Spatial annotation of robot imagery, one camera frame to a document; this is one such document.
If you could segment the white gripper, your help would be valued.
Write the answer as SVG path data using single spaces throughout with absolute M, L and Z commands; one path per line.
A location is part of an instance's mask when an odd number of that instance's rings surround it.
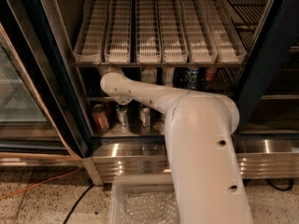
M 105 74 L 108 73 L 118 73 L 123 75 L 123 71 L 120 67 L 115 67 L 115 66 L 101 66 L 98 68 L 98 71 L 101 76 L 104 76 Z

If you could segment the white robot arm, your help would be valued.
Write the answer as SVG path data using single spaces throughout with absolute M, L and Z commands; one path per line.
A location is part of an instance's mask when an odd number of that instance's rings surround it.
M 239 111 L 227 96 L 134 81 L 109 72 L 102 90 L 165 115 L 164 139 L 182 224 L 253 224 L 232 134 Z

